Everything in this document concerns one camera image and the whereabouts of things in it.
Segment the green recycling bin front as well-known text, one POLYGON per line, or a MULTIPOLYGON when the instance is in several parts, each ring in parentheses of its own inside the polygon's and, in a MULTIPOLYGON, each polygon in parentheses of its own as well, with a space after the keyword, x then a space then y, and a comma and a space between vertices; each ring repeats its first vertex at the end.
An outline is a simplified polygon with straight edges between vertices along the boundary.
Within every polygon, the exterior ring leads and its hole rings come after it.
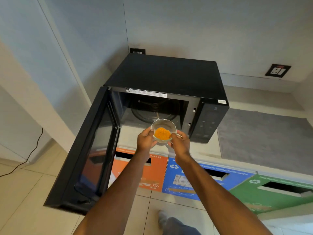
POLYGON ((230 193, 254 214, 313 202, 313 184, 260 174, 234 187, 230 193))

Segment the person's grey sock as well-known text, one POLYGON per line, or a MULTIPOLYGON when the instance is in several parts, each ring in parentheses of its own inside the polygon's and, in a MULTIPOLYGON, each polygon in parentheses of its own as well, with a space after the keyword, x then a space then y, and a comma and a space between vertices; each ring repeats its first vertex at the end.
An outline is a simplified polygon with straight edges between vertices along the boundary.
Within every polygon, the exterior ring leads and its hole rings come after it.
POLYGON ((164 210, 158 211, 158 225, 160 229, 164 229, 168 220, 168 215, 164 210))

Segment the person's right forearm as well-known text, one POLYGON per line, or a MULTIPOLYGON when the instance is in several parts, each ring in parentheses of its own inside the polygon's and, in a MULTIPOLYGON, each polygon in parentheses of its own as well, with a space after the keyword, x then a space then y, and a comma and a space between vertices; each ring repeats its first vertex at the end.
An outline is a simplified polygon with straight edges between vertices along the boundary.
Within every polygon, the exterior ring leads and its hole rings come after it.
POLYGON ((229 191, 210 192, 201 198, 220 235, 272 235, 258 217, 229 191))

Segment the orange waste bin front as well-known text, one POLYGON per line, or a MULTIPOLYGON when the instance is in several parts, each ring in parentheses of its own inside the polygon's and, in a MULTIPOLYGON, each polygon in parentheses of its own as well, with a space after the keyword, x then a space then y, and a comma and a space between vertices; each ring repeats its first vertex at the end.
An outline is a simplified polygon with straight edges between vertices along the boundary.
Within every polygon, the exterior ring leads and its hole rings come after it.
MULTIPOLYGON (((112 171, 108 187, 117 179, 123 169, 127 166, 135 150, 129 148, 117 148, 112 165, 112 171)), ((150 158, 146 161, 139 187, 161 192, 166 174, 168 155, 152 152, 150 158)))

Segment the person's left forearm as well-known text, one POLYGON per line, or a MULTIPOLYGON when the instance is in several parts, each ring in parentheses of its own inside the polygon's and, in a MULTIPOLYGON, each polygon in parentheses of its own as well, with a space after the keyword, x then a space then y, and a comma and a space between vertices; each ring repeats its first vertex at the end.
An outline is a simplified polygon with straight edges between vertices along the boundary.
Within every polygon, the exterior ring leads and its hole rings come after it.
POLYGON ((138 149, 122 173, 87 213, 73 235, 123 235, 149 149, 138 149))

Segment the black wall socket with switch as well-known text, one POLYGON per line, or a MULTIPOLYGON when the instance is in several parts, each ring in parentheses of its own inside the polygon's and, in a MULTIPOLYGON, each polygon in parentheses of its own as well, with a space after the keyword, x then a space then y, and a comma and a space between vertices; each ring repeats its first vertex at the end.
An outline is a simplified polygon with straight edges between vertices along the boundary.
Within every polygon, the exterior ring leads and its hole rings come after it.
POLYGON ((290 69, 291 66, 288 65, 272 64, 265 76, 282 78, 290 69))

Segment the person's leg in jeans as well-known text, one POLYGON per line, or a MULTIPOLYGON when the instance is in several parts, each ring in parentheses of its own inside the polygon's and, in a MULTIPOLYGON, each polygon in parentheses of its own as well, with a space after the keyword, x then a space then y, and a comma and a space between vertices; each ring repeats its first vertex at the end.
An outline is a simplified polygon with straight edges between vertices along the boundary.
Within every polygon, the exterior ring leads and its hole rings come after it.
POLYGON ((174 217, 167 219, 162 235, 201 235, 194 227, 183 224, 174 217))

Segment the grey counter mat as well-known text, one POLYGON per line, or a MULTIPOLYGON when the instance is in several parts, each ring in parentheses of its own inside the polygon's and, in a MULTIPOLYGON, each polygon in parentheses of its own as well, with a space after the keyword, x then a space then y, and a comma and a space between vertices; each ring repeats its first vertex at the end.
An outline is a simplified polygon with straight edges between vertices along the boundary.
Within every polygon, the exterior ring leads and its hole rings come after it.
POLYGON ((305 118, 229 109, 217 135, 223 159, 313 176, 313 127, 305 118))

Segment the black microwave door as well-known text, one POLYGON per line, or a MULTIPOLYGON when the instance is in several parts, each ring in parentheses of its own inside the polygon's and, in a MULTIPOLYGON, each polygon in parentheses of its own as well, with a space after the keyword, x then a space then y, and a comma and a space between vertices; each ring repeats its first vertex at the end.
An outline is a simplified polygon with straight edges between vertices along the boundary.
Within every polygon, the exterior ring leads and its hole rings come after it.
POLYGON ((100 87, 44 206, 86 215, 108 188, 120 134, 108 87, 100 87))

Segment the orange food in bowl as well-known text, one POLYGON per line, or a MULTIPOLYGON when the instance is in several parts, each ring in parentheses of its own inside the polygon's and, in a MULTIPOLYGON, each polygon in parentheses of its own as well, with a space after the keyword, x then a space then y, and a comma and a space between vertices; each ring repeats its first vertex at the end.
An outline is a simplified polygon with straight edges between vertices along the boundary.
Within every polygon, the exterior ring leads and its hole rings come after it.
POLYGON ((159 140, 169 140, 171 138, 171 132, 164 127, 159 127, 154 131, 154 136, 159 140))

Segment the black microwave oven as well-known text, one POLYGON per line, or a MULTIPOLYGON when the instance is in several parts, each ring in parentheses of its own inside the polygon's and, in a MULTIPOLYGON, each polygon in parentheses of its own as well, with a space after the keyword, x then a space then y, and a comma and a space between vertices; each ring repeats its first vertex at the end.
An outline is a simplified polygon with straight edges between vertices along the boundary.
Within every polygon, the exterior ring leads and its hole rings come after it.
POLYGON ((177 111, 171 120, 192 142, 208 143, 229 110, 215 61, 128 54, 104 86, 122 125, 148 127, 131 112, 136 102, 177 111))

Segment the person's left hand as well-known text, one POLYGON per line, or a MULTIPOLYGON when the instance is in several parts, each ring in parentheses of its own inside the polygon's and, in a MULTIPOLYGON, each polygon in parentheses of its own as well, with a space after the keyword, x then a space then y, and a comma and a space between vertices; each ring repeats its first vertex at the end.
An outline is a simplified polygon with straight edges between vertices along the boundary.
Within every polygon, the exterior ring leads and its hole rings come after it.
POLYGON ((157 141, 153 137, 144 137, 144 130, 137 137, 137 148, 136 154, 145 155, 148 157, 150 155, 150 150, 157 144, 157 141))

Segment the blue recycling bin front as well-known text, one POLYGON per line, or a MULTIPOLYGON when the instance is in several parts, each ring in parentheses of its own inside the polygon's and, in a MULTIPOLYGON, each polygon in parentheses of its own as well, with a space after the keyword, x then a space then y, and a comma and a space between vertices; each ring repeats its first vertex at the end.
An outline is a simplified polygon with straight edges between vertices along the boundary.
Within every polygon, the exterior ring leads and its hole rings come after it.
POLYGON ((204 201, 210 192, 230 191, 256 175, 256 171, 169 157, 162 193, 204 201))

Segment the small clear glass bowl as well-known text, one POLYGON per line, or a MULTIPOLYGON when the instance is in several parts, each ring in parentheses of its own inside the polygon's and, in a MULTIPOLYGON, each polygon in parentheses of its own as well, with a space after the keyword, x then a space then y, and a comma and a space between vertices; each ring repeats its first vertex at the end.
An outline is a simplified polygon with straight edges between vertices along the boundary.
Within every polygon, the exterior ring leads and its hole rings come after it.
POLYGON ((151 124, 151 130, 154 131, 154 139, 159 144, 166 144, 172 140, 171 135, 177 134, 175 124, 167 119, 157 119, 151 124))

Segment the glass microwave turntable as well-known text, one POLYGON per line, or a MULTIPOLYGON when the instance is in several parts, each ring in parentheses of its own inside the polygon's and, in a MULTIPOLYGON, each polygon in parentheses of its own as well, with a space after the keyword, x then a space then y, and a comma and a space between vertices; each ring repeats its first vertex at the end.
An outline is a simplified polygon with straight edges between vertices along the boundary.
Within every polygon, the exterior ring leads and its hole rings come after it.
POLYGON ((158 103, 136 102, 131 106, 132 114, 140 121, 153 123, 157 119, 173 120, 178 116, 178 112, 168 111, 158 103))

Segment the person's right hand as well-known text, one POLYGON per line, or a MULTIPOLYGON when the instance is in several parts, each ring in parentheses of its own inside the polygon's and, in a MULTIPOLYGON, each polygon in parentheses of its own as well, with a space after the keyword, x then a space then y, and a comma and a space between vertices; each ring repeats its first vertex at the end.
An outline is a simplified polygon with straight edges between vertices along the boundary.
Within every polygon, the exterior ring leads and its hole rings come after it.
POLYGON ((176 142, 167 142, 168 146, 174 149, 175 152, 175 161, 179 166, 191 161, 190 155, 190 139, 182 131, 177 130, 177 134, 182 136, 182 140, 176 142))

